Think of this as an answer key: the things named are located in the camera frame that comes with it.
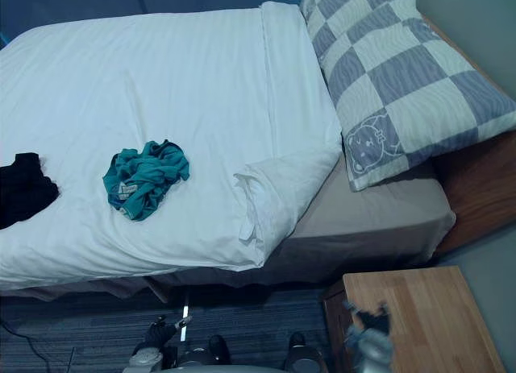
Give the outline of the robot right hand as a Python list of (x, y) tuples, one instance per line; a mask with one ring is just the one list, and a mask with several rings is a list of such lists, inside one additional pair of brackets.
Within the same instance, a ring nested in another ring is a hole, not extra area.
[(347, 348), (357, 349), (359, 341), (366, 340), (375, 343), (381, 350), (393, 350), (390, 338), (390, 311), (385, 301), (379, 303), (378, 310), (374, 313), (360, 309), (349, 300), (343, 301), (343, 307), (362, 324), (362, 329), (358, 329), (356, 325), (348, 326), (345, 335)]

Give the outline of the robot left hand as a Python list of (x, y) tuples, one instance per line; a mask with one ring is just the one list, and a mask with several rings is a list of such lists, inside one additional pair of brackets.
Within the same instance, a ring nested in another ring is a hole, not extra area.
[(188, 315), (172, 324), (166, 322), (166, 316), (159, 316), (148, 328), (144, 335), (144, 339), (133, 350), (136, 355), (140, 350), (145, 348), (156, 348), (162, 350), (164, 345), (178, 332), (185, 328), (192, 320), (192, 316)]

